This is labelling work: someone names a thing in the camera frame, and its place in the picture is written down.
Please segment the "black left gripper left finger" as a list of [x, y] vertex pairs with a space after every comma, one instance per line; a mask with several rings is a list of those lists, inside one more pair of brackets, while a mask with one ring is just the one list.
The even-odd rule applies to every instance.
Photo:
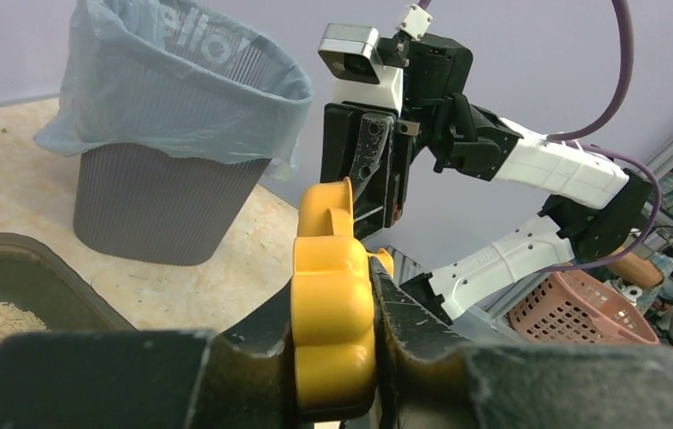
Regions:
[[0, 342], [0, 428], [294, 428], [287, 319], [210, 330], [68, 331]]

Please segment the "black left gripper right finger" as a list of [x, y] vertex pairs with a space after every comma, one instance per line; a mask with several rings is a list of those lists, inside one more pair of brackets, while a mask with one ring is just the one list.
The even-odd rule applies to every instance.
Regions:
[[373, 427], [673, 428], [672, 348], [475, 343], [369, 269]]

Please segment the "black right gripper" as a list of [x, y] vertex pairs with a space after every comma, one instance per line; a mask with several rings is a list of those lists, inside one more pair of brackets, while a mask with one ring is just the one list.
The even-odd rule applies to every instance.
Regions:
[[467, 47], [425, 33], [409, 49], [399, 114], [364, 105], [324, 107], [320, 182], [350, 177], [358, 239], [401, 218], [409, 168], [423, 150], [433, 155], [436, 172], [484, 181], [511, 155], [520, 134], [463, 93], [472, 64]]

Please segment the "yellow litter scoop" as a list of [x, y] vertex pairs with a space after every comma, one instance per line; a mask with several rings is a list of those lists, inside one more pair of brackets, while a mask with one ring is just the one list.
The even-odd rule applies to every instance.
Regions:
[[290, 321], [294, 378], [302, 415], [348, 420], [374, 403], [377, 357], [372, 262], [394, 273], [390, 253], [355, 236], [349, 179], [304, 193], [293, 242]]

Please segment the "dark translucent litter box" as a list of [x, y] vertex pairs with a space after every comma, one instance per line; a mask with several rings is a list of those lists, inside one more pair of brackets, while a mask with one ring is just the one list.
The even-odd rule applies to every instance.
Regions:
[[135, 329], [51, 248], [16, 233], [0, 232], [0, 302], [53, 331]]

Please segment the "grey ribbed trash bin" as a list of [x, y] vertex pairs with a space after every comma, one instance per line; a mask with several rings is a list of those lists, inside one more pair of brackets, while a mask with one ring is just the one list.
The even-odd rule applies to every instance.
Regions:
[[135, 143], [82, 154], [77, 237], [116, 257], [165, 265], [210, 259], [268, 167], [180, 158]]

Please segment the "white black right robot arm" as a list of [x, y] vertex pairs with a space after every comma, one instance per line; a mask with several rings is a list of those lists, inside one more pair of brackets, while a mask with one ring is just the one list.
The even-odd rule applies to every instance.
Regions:
[[476, 105], [463, 88], [469, 49], [433, 34], [332, 23], [318, 53], [335, 78], [324, 109], [320, 179], [349, 179], [354, 233], [392, 227], [404, 210], [409, 169], [430, 152], [434, 170], [543, 189], [541, 210], [506, 237], [403, 283], [446, 324], [532, 273], [596, 261], [620, 248], [651, 184], [611, 156], [551, 142]]

